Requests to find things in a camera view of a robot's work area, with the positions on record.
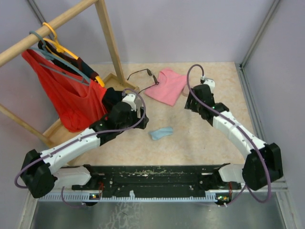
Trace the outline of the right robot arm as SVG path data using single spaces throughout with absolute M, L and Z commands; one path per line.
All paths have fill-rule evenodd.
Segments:
M 259 190 L 283 177 L 281 150 L 275 143 L 267 144 L 241 125 L 229 108 L 216 103 L 207 84 L 197 85 L 189 92 L 185 108 L 198 113 L 212 127 L 222 132 L 242 154 L 243 165 L 224 164 L 214 176 L 213 184 L 225 188 L 230 182 L 245 183 Z

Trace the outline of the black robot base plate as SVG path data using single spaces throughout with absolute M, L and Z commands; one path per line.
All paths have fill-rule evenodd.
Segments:
M 209 190 L 228 190 L 229 200 L 232 192 L 241 189 L 241 183 L 223 182 L 219 179 L 216 166 L 91 166 L 102 178 L 103 189 L 73 190 L 111 194 L 125 194 L 127 191 L 148 194 L 165 194 L 167 189 L 176 195 L 203 194 Z M 65 203 L 72 208 L 91 207 L 93 204 Z

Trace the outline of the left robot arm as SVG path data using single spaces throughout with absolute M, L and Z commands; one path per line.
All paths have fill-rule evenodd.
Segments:
M 132 107 L 128 102 L 118 102 L 109 114 L 76 137 L 40 153 L 35 149 L 29 151 L 17 177 L 22 179 L 34 198 L 41 198 L 61 187 L 102 191 L 102 178 L 90 165 L 66 167 L 65 164 L 114 140 L 124 131 L 145 129 L 148 121 L 145 104 Z

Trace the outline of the small light blue cloth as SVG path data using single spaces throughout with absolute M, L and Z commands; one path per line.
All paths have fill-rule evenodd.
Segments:
M 163 127 L 158 130 L 150 131 L 149 135 L 151 136 L 152 140 L 159 140 L 163 137 L 169 136 L 173 134 L 173 128 L 168 126 L 168 127 Z

